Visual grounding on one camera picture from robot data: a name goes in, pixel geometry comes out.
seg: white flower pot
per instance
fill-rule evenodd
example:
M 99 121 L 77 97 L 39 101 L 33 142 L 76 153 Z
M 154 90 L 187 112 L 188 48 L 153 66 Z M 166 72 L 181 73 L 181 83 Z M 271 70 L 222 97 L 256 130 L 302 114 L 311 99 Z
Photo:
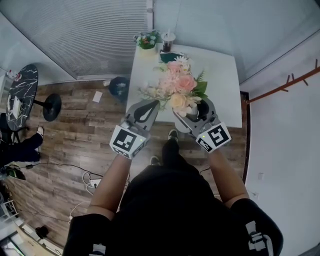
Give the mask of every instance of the white flower pot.
M 153 48 L 151 49 L 142 49 L 141 47 L 139 48 L 139 51 L 140 51 L 140 55 L 142 57 L 149 57 L 149 56 L 154 56 L 158 53 L 157 51 L 157 47 L 154 46 Z

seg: cup lid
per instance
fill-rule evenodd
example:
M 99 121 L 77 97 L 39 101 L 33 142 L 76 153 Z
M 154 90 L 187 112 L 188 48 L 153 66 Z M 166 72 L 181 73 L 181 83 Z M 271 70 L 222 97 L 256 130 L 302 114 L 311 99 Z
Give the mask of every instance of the cup lid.
M 163 41 L 174 41 L 176 39 L 176 35 L 172 32 L 163 33 L 161 35 Z

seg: sneaker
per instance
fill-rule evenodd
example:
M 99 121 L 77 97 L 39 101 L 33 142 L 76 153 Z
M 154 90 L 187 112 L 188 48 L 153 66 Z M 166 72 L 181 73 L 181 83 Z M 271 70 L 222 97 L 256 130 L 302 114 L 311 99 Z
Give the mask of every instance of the sneaker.
M 39 126 L 38 130 L 36 131 L 37 134 L 40 134 L 42 138 L 44 138 L 44 128 Z
M 177 129 L 172 129 L 171 131 L 169 131 L 168 140 L 170 140 L 170 139 L 174 139 L 176 142 L 178 142 L 178 131 L 177 131 Z
M 160 160 L 156 155 L 151 156 L 150 165 L 151 166 L 160 166 Z

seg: tabletop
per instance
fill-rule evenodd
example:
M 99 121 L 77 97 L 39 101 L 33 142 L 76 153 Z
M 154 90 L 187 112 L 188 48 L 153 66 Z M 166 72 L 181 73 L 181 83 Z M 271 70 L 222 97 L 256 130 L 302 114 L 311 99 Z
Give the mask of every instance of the tabletop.
M 9 114 L 8 105 L 6 106 L 6 121 L 12 131 L 17 131 L 25 126 L 26 120 L 30 114 L 31 108 L 38 87 L 38 69 L 35 65 L 26 65 L 19 72 L 21 79 L 13 81 L 9 94 L 11 95 L 10 109 L 14 107 L 15 96 L 22 102 L 19 117 L 16 119 L 13 114 Z
M 159 52 L 162 44 L 157 43 L 156 47 Z M 213 102 L 220 121 L 228 127 L 241 128 L 241 98 L 235 58 L 211 50 L 177 44 L 173 45 L 172 51 L 184 53 L 191 59 L 191 72 L 194 77 L 204 70 L 203 80 L 208 82 L 205 94 Z M 150 86 L 157 85 L 160 74 L 153 71 L 153 68 L 159 65 L 159 61 L 159 54 L 144 56 L 140 54 L 139 47 L 136 48 L 126 105 L 127 111 L 131 105 L 143 99 L 138 88 L 143 87 L 146 83 Z M 183 133 L 189 131 L 178 121 L 169 106 L 166 106 L 164 111 L 159 111 L 156 121 L 175 122 L 179 131 Z

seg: yellow rose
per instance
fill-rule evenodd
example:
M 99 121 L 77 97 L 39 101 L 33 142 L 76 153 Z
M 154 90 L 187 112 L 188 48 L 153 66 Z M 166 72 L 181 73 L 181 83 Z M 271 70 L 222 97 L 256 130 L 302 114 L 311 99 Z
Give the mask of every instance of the yellow rose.
M 187 97 L 183 94 L 175 93 L 170 98 L 171 107 L 175 108 L 185 108 L 187 102 Z

